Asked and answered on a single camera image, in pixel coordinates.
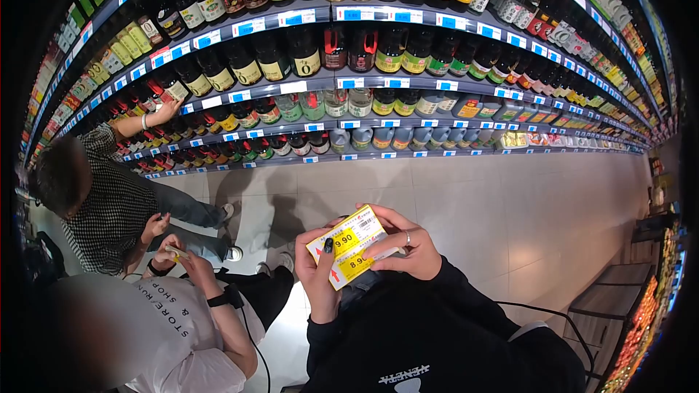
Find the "tile floor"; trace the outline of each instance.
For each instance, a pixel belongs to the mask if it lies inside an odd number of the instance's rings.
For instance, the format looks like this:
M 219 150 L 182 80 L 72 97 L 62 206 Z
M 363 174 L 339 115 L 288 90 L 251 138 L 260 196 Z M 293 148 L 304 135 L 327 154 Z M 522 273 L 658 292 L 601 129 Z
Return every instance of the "tile floor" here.
M 647 210 L 650 173 L 645 157 L 559 153 L 325 162 L 160 182 L 216 205 L 240 204 L 226 229 L 245 251 L 240 262 L 225 262 L 235 273 L 274 263 L 296 234 L 351 214 L 355 202 L 375 202 L 425 227 L 437 249 L 492 299 L 564 310 L 630 239 L 634 220 Z M 549 318 L 505 310 L 520 323 Z M 297 283 L 260 345 L 272 392 L 306 379 L 309 313 Z M 551 325 L 562 331 L 558 319 Z M 263 392 L 266 383 L 261 364 L 245 391 Z

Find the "black cable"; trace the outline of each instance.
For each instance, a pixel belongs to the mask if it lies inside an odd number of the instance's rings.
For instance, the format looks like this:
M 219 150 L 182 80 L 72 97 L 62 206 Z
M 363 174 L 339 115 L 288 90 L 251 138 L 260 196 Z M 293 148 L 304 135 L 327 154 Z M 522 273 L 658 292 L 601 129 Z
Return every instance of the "black cable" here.
M 242 313 L 242 321 L 245 322 L 245 329 L 248 330 L 248 337 L 250 337 L 250 343 L 252 343 L 252 345 L 255 346 L 255 350 L 257 351 L 258 354 L 260 354 L 260 357 L 262 358 L 262 362 L 264 363 L 264 369 L 267 371 L 267 393 L 269 393 L 270 388 L 272 387 L 272 378 L 270 378 L 270 376 L 269 376 L 269 367 L 267 367 L 267 361 L 265 361 L 264 355 L 257 348 L 257 345 L 255 344 L 255 340 L 253 340 L 252 335 L 250 335 L 250 328 L 248 328 L 248 319 L 245 318 L 245 310 L 241 308 L 240 312 Z

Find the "hair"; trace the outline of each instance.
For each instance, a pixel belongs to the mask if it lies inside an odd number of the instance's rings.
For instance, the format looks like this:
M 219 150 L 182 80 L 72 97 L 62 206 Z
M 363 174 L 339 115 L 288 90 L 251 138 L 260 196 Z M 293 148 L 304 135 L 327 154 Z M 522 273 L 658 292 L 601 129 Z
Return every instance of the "hair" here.
M 47 146 L 29 173 L 29 193 L 50 211 L 65 215 L 80 199 L 74 138 L 66 135 Z

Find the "black sweatshirt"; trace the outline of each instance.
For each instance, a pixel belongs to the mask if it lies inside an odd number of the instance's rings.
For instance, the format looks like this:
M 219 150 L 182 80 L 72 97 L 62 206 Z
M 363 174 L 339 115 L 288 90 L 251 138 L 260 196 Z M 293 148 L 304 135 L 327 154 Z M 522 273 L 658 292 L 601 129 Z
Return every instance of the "black sweatshirt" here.
M 551 329 L 520 327 L 442 257 L 431 281 L 391 273 L 333 322 L 308 320 L 303 392 L 583 392 Z

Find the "black sleeve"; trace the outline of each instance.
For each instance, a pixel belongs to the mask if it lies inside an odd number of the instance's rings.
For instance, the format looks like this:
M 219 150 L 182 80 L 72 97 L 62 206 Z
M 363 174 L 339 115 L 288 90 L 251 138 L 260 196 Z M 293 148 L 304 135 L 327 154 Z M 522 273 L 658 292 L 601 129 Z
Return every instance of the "black sleeve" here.
M 442 255 L 442 268 L 428 285 L 451 309 L 471 319 L 482 328 L 508 340 L 520 327 L 505 315 L 505 311 L 476 290 L 468 279 Z

